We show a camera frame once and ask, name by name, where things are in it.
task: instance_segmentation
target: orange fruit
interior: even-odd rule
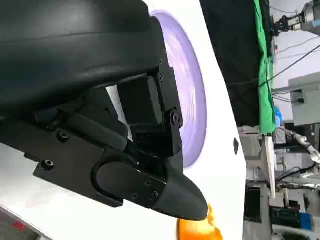
[[[178,220],[179,240],[223,240],[220,230],[215,227],[210,204],[208,216],[203,221]]]

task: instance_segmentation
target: black robotic arm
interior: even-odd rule
[[[0,36],[0,142],[39,162],[36,177],[111,207],[207,216],[183,174],[162,29],[142,1],[7,1]],[[106,90],[114,85],[133,142]]]

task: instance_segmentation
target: black cable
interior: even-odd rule
[[[273,79],[275,79],[276,77],[278,77],[279,75],[283,74],[285,71],[287,71],[288,69],[292,68],[294,65],[296,65],[297,63],[299,63],[300,61],[302,61],[303,59],[305,59],[306,57],[308,57],[310,54],[312,54],[315,50],[317,50],[318,48],[320,48],[320,44],[318,46],[316,46],[314,49],[312,49],[311,51],[309,51],[306,55],[304,55],[303,57],[299,58],[297,61],[295,61],[294,63],[292,63],[291,65],[289,65],[288,67],[286,67],[285,69],[283,69],[282,71],[278,72],[276,75],[274,75],[272,78],[270,78],[269,80],[265,81],[264,83],[259,85],[259,88],[261,88],[262,86],[264,86],[265,84],[269,83],[270,81],[272,81]]]
[[[297,45],[289,46],[289,47],[287,47],[287,48],[284,49],[284,50],[278,51],[278,52],[276,53],[276,55],[278,55],[278,54],[280,54],[280,53],[283,53],[283,52],[286,52],[286,51],[288,51],[289,49],[293,49],[293,48],[296,48],[296,47],[300,47],[300,46],[302,46],[302,45],[304,45],[304,44],[306,44],[306,43],[308,43],[308,42],[310,42],[310,41],[312,41],[312,40],[314,40],[314,39],[318,39],[318,38],[320,38],[320,36],[315,36],[315,37],[312,37],[312,38],[308,39],[307,41],[304,41],[304,42],[299,43],[299,44],[297,44]]]
[[[277,95],[277,94],[272,95],[272,96],[275,97],[275,98],[278,98],[278,99],[282,99],[282,100],[285,100],[285,101],[292,102],[292,100],[290,98],[286,98],[286,97],[283,97],[283,96],[280,96],[280,95]]]
[[[299,103],[298,101],[292,101],[292,100],[290,100],[290,99],[287,99],[287,98],[280,98],[280,97],[278,97],[278,96],[272,96],[273,97],[273,99],[277,99],[277,100],[279,100],[279,101],[281,101],[281,102],[284,102],[284,103],[290,103],[290,104],[297,104],[297,103]]]
[[[279,12],[285,13],[285,14],[296,14],[295,12],[283,11],[283,10],[280,10],[280,9],[275,8],[275,7],[273,7],[273,6],[270,6],[270,4],[267,2],[267,0],[264,0],[264,1],[265,1],[265,4],[267,4],[267,5],[269,6],[269,8],[271,8],[271,9],[274,9],[274,10],[276,10],[276,11],[279,11]]]
[[[283,69],[282,71],[278,72],[276,75],[274,75],[273,77],[271,77],[269,80],[261,83],[258,88],[263,87],[265,84],[269,83],[270,81],[272,81],[273,79],[275,79],[276,77],[278,77],[279,75],[283,74],[285,71],[287,71],[288,69],[292,68],[294,65],[296,65],[297,63],[299,63],[300,61],[302,61],[303,59],[305,59],[307,56],[309,56],[310,54],[312,54],[315,50],[317,50],[318,48],[320,48],[320,44],[315,47],[314,49],[312,49],[311,51],[309,51],[308,53],[306,53],[303,57],[299,58],[297,61],[295,61],[294,63],[292,63],[291,65],[289,65],[288,67],[286,67],[285,69]],[[252,80],[249,81],[244,81],[244,82],[233,82],[230,84],[226,84],[227,87],[231,87],[231,86],[237,86],[237,85],[245,85],[245,84],[250,84],[253,83],[255,81],[258,81],[260,77],[254,78]]]
[[[299,171],[301,170],[300,167],[295,166],[295,167],[289,169],[288,171],[284,172],[284,173],[281,174],[280,176],[278,176],[275,180],[278,180],[278,179],[282,178],[283,176],[286,176],[286,175],[289,174],[293,169],[298,169]]]
[[[280,93],[273,93],[272,95],[286,95],[286,94],[294,93],[295,91],[297,91],[297,90],[280,92]]]
[[[318,50],[318,51],[314,51],[313,52],[313,54],[315,54],[315,53],[319,53],[320,52],[320,50]],[[299,57],[299,56],[303,56],[303,55],[305,55],[306,53],[299,53],[299,54],[295,54],[295,55],[289,55],[289,56],[283,56],[283,57],[277,57],[276,59],[277,60],[280,60],[280,59],[290,59],[290,58],[294,58],[294,57]]]
[[[304,174],[304,173],[306,173],[308,170],[313,169],[316,165],[317,165],[317,164],[314,163],[313,165],[311,165],[311,166],[309,166],[309,167],[302,168],[302,169],[300,169],[300,170],[298,170],[298,171],[294,171],[294,172],[291,172],[291,173],[289,173],[289,174],[287,174],[287,175],[284,175],[284,176],[282,176],[282,177],[279,177],[279,179],[277,179],[276,182],[279,182],[279,181],[281,181],[281,180],[283,180],[283,179],[286,179],[286,178],[288,178],[288,177],[290,177],[290,176],[293,176],[293,175],[295,175],[295,174],[297,174],[297,173],[299,173],[299,174]]]

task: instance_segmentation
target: green cloth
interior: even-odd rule
[[[273,63],[271,57],[267,53],[266,34],[263,27],[263,18],[261,14],[260,1],[254,0],[255,4],[255,22],[256,31],[262,59],[259,69],[259,106],[260,106],[260,133],[271,134],[276,128],[276,119],[274,114],[274,106],[272,101],[271,89],[273,80],[262,85],[273,77]]]

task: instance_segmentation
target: purple plate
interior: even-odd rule
[[[180,129],[183,166],[193,165],[204,146],[207,130],[207,105],[204,82],[196,53],[180,24],[168,13],[152,13],[162,27],[169,64],[174,68],[183,115]]]

